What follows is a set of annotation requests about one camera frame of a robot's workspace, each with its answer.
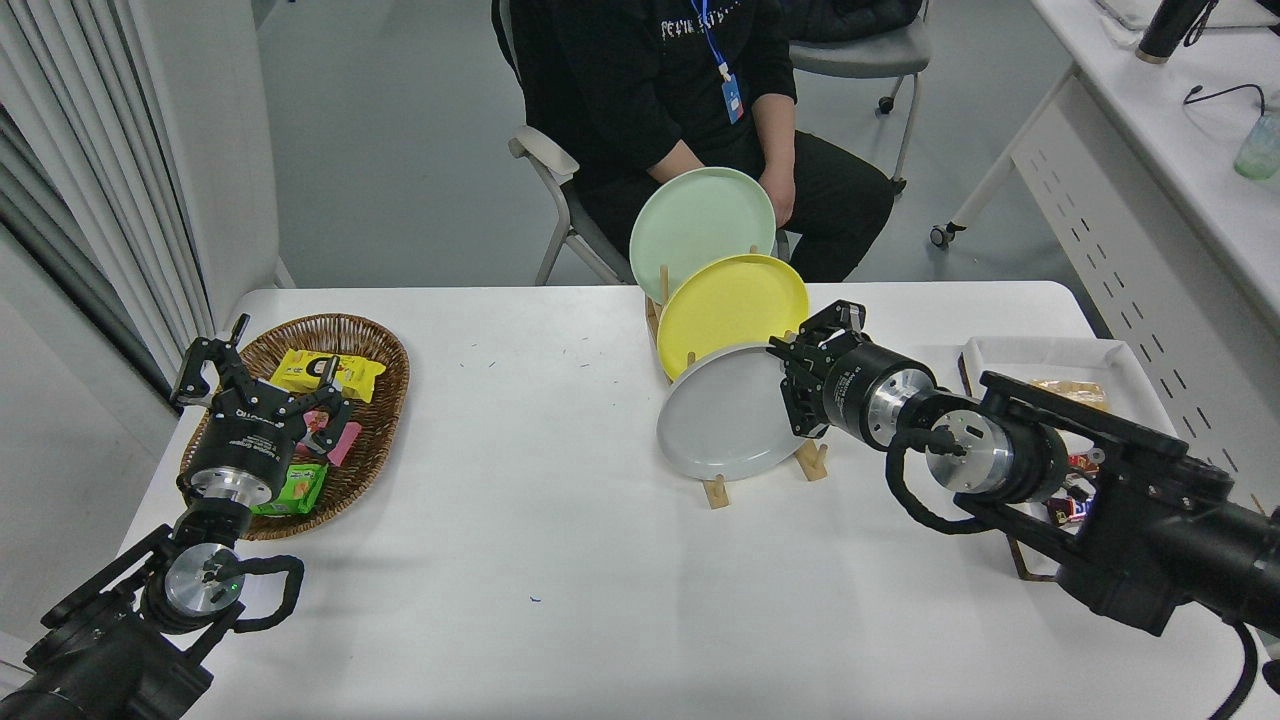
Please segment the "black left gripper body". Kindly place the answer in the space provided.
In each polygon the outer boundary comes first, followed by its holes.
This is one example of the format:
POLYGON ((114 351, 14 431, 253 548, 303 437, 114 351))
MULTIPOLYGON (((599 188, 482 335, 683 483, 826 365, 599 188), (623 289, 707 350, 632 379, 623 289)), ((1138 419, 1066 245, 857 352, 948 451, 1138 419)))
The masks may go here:
POLYGON ((189 479, 218 468, 257 479, 285 477, 301 438, 301 434, 291 434, 287 429, 300 428, 296 420, 297 398, 280 393, 259 393, 257 398, 256 404, 251 404, 233 389, 212 396, 210 418, 187 466, 189 479))

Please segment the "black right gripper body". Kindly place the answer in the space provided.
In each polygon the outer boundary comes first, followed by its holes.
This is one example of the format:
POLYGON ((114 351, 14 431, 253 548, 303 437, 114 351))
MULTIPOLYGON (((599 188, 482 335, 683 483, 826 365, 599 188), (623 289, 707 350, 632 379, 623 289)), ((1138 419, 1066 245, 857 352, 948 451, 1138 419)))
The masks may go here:
POLYGON ((888 446, 913 395, 913 360, 874 343, 826 343, 819 350, 822 419, 815 437, 836 427, 870 447, 888 446))

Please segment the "person's left hand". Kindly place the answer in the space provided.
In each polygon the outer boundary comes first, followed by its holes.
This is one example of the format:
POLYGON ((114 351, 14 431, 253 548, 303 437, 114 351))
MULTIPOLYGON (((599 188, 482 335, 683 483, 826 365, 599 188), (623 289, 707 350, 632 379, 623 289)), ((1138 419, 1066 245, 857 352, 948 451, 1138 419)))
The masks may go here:
POLYGON ((794 165, 782 163, 767 164, 758 182, 771 200, 774 213, 774 227, 778 229, 786 227, 794 215, 796 202, 797 191, 794 165))

